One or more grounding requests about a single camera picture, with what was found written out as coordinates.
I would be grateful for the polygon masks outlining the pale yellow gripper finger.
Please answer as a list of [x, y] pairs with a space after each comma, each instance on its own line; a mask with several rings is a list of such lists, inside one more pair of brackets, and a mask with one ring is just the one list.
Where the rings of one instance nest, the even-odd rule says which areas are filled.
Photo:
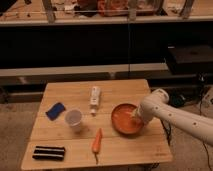
[[138, 112], [137, 112], [138, 108], [136, 107], [132, 112], [131, 112], [131, 118], [133, 120], [137, 120], [138, 118], [140, 119], [140, 116], [138, 115]]

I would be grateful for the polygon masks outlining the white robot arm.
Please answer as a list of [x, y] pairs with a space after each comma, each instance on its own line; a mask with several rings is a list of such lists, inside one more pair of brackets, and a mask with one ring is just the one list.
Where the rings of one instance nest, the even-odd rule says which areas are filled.
[[132, 112], [147, 125], [154, 117], [165, 120], [176, 128], [213, 146], [213, 119], [177, 109], [168, 104], [169, 95], [163, 89], [156, 89], [142, 98]]

